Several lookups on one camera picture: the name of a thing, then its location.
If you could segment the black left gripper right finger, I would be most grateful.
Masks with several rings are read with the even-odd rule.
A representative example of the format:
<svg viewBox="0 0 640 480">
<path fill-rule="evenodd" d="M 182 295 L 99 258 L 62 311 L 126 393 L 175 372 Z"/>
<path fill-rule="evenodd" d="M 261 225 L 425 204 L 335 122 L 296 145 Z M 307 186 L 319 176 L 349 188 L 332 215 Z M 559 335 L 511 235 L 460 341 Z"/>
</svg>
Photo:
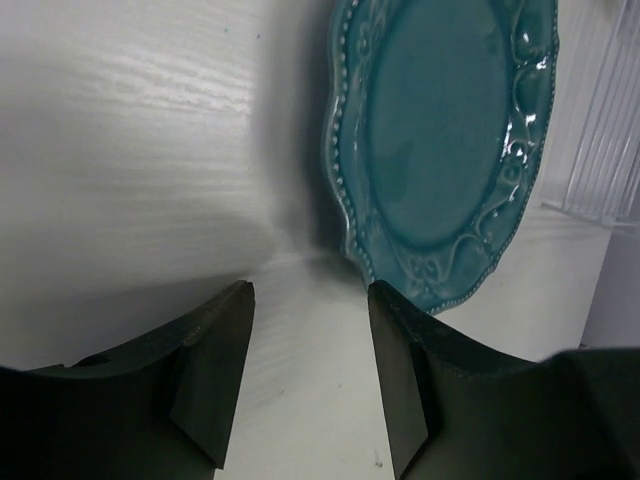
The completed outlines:
<svg viewBox="0 0 640 480">
<path fill-rule="evenodd" d="M 635 479 L 639 352 L 531 362 L 421 311 L 384 281 L 368 310 L 398 479 Z"/>
</svg>

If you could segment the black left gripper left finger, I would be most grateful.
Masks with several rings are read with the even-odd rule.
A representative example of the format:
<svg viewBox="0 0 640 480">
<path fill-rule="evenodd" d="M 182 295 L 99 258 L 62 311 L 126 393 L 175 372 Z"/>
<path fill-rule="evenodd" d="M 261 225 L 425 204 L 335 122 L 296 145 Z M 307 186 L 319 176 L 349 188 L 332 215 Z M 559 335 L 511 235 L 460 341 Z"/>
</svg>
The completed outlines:
<svg viewBox="0 0 640 480">
<path fill-rule="evenodd" d="M 224 467 L 252 334 L 237 281 L 78 363 L 1 371 L 5 479 L 211 479 Z"/>
</svg>

